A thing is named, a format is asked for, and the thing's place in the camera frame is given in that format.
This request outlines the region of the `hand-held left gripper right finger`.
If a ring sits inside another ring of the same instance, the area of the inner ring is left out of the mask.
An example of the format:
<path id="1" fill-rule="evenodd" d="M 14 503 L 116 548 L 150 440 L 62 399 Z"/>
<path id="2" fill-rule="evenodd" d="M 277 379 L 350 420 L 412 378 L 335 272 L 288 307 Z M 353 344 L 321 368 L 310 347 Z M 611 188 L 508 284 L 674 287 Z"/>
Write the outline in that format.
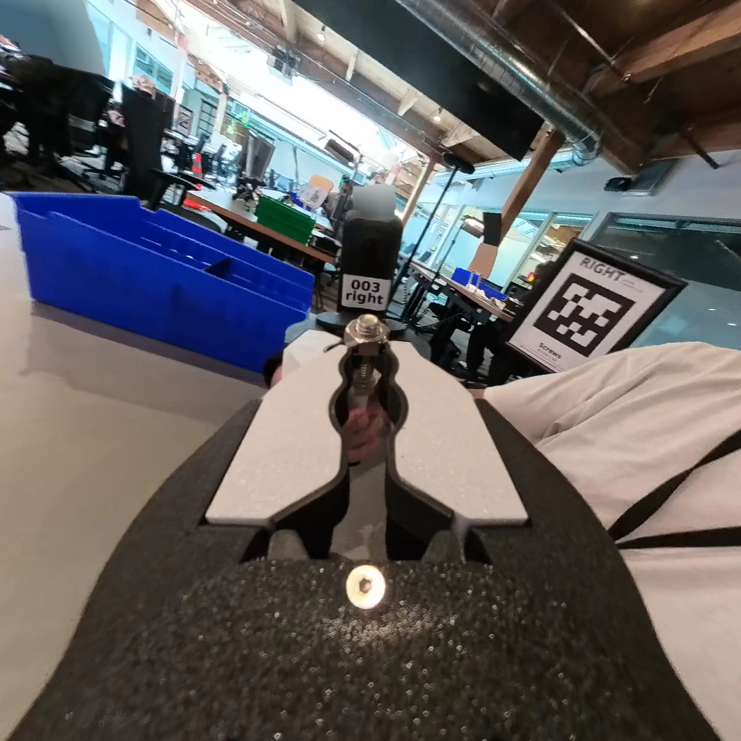
<path id="1" fill-rule="evenodd" d="M 384 498 L 390 560 L 421 560 L 438 533 L 522 528 L 528 514 L 471 392 L 410 343 L 384 352 L 391 423 Z"/>

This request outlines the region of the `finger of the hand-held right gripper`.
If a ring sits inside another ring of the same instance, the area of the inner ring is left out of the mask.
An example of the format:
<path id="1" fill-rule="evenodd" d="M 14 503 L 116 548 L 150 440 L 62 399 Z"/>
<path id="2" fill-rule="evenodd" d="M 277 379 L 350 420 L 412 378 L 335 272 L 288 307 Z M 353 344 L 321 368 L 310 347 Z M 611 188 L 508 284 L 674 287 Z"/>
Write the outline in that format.
<path id="1" fill-rule="evenodd" d="M 339 348 L 347 351 L 345 343 L 331 333 L 303 333 L 283 350 L 282 377 L 285 378 L 314 359 Z"/>

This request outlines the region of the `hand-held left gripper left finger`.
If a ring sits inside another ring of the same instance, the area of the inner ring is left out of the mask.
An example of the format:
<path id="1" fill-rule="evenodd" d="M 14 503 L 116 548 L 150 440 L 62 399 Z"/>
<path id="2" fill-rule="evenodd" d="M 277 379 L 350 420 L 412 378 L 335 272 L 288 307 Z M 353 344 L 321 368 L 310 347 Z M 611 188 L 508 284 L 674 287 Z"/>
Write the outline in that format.
<path id="1" fill-rule="evenodd" d="M 205 511 L 206 524 L 253 528 L 268 539 L 292 531 L 311 560 L 330 558 L 350 499 L 337 412 L 347 412 L 348 358 L 348 349 L 333 343 L 264 395 Z"/>

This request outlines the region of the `silver hex nut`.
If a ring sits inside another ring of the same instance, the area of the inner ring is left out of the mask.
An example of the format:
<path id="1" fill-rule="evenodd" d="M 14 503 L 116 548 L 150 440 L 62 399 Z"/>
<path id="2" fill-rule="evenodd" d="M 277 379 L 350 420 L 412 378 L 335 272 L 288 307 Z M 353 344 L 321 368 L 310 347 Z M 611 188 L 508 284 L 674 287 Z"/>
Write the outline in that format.
<path id="1" fill-rule="evenodd" d="M 344 344 L 363 358 L 377 357 L 391 336 L 391 330 L 372 313 L 362 314 L 345 329 Z"/>

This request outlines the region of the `silver hex bolt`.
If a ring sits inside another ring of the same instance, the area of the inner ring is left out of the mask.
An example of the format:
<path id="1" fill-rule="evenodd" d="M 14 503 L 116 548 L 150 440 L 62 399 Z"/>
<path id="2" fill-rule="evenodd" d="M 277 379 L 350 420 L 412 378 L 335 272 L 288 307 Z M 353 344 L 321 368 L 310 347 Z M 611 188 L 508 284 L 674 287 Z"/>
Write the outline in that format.
<path id="1" fill-rule="evenodd" d="M 348 371 L 347 407 L 349 411 L 365 410 L 375 394 L 378 374 L 374 357 L 353 354 Z"/>

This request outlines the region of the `blue plastic bin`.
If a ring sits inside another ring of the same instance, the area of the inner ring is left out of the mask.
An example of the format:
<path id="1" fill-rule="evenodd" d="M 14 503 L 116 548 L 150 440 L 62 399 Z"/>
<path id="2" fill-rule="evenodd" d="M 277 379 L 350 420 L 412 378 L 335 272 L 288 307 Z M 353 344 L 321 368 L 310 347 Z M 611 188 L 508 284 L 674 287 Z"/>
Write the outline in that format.
<path id="1" fill-rule="evenodd" d="M 467 286 L 470 284 L 482 291 L 489 293 L 500 292 L 499 288 L 496 287 L 495 284 L 487 281 L 479 273 L 469 271 L 463 267 L 457 267 L 450 277 L 450 280 L 463 286 Z"/>
<path id="2" fill-rule="evenodd" d="M 310 273 L 134 197 L 10 196 L 38 303 L 254 372 L 312 308 Z"/>

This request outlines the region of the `person's right hand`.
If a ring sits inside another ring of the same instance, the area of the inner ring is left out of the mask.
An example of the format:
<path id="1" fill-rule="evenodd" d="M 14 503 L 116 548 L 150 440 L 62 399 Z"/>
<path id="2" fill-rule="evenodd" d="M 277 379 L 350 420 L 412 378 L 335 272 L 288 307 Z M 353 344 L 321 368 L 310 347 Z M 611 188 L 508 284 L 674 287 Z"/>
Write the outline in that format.
<path id="1" fill-rule="evenodd" d="M 350 466 L 358 465 L 379 447 L 387 424 L 387 414 L 377 403 L 349 411 L 342 426 L 343 448 Z"/>

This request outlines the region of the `stack of green bins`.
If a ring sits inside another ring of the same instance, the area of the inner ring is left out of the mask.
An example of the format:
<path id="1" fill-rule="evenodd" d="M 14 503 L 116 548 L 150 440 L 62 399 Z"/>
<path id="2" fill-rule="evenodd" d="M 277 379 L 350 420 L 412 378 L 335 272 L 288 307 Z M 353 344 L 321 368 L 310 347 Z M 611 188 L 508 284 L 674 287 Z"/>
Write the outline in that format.
<path id="1" fill-rule="evenodd" d="M 255 207 L 256 222 L 302 245 L 308 245 L 316 220 L 294 204 L 260 195 Z"/>

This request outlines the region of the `wooden office table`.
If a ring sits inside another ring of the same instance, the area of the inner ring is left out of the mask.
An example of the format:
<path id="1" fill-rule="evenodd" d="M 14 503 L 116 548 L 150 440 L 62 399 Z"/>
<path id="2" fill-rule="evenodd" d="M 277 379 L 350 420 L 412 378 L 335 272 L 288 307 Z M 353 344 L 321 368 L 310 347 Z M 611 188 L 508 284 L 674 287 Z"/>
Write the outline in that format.
<path id="1" fill-rule="evenodd" d="M 409 271 L 430 283 L 432 290 L 437 289 L 438 293 L 447 296 L 462 312 L 472 313 L 474 318 L 487 316 L 506 323 L 514 320 L 514 314 L 505 310 L 503 301 L 488 299 L 480 295 L 478 289 L 470 291 L 465 285 L 440 275 L 416 261 L 411 262 Z"/>
<path id="2" fill-rule="evenodd" d="M 205 194 L 203 191 L 189 190 L 186 197 L 191 201 L 206 207 L 225 221 L 233 230 L 243 233 L 251 239 L 257 240 L 259 244 L 264 242 L 266 245 L 271 247 L 281 245 L 286 249 L 298 251 L 302 254 L 309 255 L 314 259 L 321 260 L 325 264 L 331 264 L 333 266 L 338 265 L 336 254 L 324 252 L 323 250 L 317 249 L 311 245 L 304 245 L 289 236 L 285 236 L 271 229 L 270 227 L 260 225 L 255 220 L 254 215 L 250 214 L 245 209 L 244 205 L 241 205 L 240 201 L 232 200 L 231 195 L 227 192 L 217 190 L 214 192 L 213 196 L 210 196 Z"/>

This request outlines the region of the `black pole stand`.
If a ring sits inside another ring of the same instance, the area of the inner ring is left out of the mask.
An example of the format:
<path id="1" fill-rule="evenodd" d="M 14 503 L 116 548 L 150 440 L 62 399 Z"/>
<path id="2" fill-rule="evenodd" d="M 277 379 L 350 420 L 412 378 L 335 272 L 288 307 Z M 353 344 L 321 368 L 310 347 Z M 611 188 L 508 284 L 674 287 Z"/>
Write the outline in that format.
<path id="1" fill-rule="evenodd" d="M 425 226 L 423 227 L 423 229 L 422 229 L 422 231 L 420 233 L 420 236 L 419 236 L 416 244 L 414 245 L 411 253 L 409 254 L 408 259 L 407 259 L 406 263 L 404 264 L 403 268 L 399 272 L 398 278 L 399 278 L 399 281 L 400 282 L 402 282 L 404 280 L 404 278 L 406 277 L 406 275 L 408 274 L 408 271 L 409 271 L 409 268 L 411 267 L 411 263 L 413 261 L 413 258 L 416 257 L 418 251 L 420 250 L 420 247 L 421 247 L 423 241 L 425 240 L 425 237 L 427 236 L 428 231 L 431 228 L 432 222 L 433 222 L 433 220 L 434 220 L 434 218 L 435 218 L 435 216 L 437 214 L 437 211 L 439 210 L 440 206 L 442 205 L 442 202 L 443 202 L 443 200 L 445 198 L 445 195 L 447 194 L 448 190 L 450 189 L 450 186 L 454 183 L 454 181 L 455 181 L 458 173 L 463 173 L 463 174 L 470 175 L 475 170 L 475 167 L 474 167 L 474 165 L 471 162 L 469 162 L 467 159 L 465 159 L 465 158 L 463 158 L 463 157 L 461 157 L 461 156 L 459 156 L 459 155 L 457 155 L 455 153 L 452 153 L 452 152 L 448 152 L 448 153 L 446 153 L 443 156 L 443 162 L 448 166 L 448 168 L 450 170 L 450 175 L 449 175 L 447 181 L 445 182 L 444 187 L 442 188 L 442 190 L 440 192 L 439 199 L 437 200 L 434 208 L 431 210 L 431 212 L 430 212 L 430 214 L 428 216 L 428 219 L 427 219 L 427 221 L 425 223 Z"/>

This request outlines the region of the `computer monitor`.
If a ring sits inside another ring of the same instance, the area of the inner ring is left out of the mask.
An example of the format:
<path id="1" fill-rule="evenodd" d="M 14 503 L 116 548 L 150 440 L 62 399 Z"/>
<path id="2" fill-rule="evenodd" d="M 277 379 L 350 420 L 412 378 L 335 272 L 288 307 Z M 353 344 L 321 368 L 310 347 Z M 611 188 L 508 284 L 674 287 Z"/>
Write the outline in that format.
<path id="1" fill-rule="evenodd" d="M 272 140 L 250 134 L 246 142 L 245 164 L 242 169 L 246 178 L 263 181 L 275 152 Z"/>

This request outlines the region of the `white t-shirt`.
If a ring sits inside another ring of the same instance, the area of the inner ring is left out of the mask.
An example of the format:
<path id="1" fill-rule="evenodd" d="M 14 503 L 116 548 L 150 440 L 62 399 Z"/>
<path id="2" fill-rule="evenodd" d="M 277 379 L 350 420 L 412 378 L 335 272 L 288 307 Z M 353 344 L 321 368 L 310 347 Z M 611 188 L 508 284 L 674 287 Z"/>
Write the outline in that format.
<path id="1" fill-rule="evenodd" d="M 740 429 L 739 351 L 621 350 L 478 392 L 608 530 Z M 696 470 L 628 539 L 740 525 L 740 452 Z M 740 548 L 620 551 L 662 647 L 720 739 L 740 738 Z"/>

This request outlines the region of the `black ceiling screen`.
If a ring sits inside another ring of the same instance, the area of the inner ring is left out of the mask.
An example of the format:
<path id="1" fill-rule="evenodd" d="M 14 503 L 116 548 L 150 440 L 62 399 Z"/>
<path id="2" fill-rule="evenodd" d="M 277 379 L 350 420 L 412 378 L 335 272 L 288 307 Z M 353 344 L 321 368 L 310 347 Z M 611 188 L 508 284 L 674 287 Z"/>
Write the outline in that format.
<path id="1" fill-rule="evenodd" d="M 298 1 L 298 7 L 515 160 L 543 119 L 394 1 Z"/>

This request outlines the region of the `black office chair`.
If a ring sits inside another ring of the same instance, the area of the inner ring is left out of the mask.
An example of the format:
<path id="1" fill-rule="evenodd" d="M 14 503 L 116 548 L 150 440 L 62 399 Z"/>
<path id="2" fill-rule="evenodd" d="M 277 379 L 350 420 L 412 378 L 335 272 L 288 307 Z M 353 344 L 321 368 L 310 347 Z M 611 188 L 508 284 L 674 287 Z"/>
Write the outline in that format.
<path id="1" fill-rule="evenodd" d="M 184 215 L 184 200 L 194 183 L 167 173 L 162 165 L 163 110 L 146 93 L 122 88 L 126 163 L 119 193 L 134 196 L 149 210 Z"/>
<path id="2" fill-rule="evenodd" d="M 61 160 L 97 142 L 115 83 L 106 76 L 69 68 L 28 54 L 2 54 L 2 160 L 5 137 L 16 125 L 26 132 L 30 164 L 58 169 Z"/>

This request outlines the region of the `wooden support post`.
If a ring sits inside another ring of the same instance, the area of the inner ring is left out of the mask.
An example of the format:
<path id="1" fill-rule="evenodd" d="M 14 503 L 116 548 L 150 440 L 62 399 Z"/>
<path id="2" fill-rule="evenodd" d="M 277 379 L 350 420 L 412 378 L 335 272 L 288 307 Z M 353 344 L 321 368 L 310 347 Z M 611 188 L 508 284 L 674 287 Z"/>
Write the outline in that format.
<path id="1" fill-rule="evenodd" d="M 549 129 L 544 135 L 502 207 L 502 236 L 506 236 L 513 226 L 515 218 L 519 216 L 530 199 L 564 141 L 565 137 L 562 132 L 554 128 Z"/>

